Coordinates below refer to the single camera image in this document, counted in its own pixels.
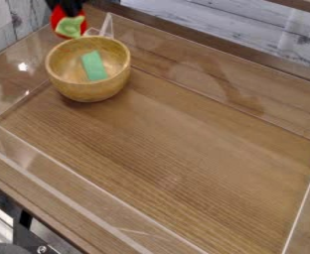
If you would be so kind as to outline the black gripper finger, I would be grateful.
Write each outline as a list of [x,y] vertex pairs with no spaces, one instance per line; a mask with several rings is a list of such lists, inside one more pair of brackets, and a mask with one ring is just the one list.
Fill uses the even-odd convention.
[[82,0],[59,0],[59,6],[67,17],[74,17],[81,11]]

